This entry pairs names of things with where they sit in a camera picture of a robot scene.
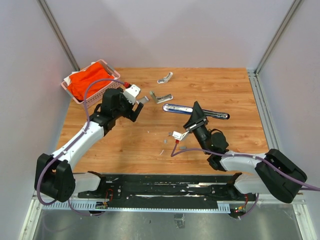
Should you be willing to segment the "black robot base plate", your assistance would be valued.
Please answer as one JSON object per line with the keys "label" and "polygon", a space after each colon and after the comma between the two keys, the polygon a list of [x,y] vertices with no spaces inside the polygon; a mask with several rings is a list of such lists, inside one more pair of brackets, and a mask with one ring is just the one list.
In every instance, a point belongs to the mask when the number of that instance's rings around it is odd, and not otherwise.
{"label": "black robot base plate", "polygon": [[197,207],[205,201],[231,203],[253,202],[252,193],[240,193],[232,185],[234,175],[178,175],[178,174],[102,174],[100,191],[78,193],[78,198],[109,200],[121,205],[149,203],[152,206]]}

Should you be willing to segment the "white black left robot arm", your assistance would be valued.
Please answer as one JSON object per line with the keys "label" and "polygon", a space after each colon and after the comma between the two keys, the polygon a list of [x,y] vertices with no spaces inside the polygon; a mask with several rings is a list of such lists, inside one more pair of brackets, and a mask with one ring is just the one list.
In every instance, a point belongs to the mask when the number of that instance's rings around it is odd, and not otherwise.
{"label": "white black left robot arm", "polygon": [[143,108],[136,103],[141,89],[131,85],[126,89],[108,88],[102,102],[87,118],[82,129],[64,146],[51,154],[41,154],[37,159],[34,188],[42,204],[41,195],[54,201],[66,202],[72,195],[90,192],[96,198],[107,193],[101,174],[89,171],[74,174],[73,169],[83,155],[116,125],[116,120],[126,118],[135,122]]}

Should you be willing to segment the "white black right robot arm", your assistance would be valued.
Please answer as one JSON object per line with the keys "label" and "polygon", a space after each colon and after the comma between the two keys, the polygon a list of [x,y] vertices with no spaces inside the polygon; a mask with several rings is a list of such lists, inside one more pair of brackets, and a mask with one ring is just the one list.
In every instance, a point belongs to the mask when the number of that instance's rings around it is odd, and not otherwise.
{"label": "white black right robot arm", "polygon": [[208,130],[208,118],[195,101],[189,120],[183,128],[192,133],[207,154],[209,165],[217,171],[238,171],[234,183],[226,188],[232,200],[244,194],[271,194],[283,203],[291,203],[307,181],[307,175],[278,149],[266,153],[246,154],[228,150],[225,135],[217,129]]}

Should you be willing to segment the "grey white stapler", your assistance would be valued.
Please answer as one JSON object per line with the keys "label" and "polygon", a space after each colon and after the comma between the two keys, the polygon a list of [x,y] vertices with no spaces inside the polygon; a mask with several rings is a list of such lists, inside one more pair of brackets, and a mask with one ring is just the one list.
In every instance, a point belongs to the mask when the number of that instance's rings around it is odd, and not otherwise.
{"label": "grey white stapler", "polygon": [[156,104],[164,103],[173,99],[173,96],[171,94],[156,96],[152,90],[149,92],[149,94]]}

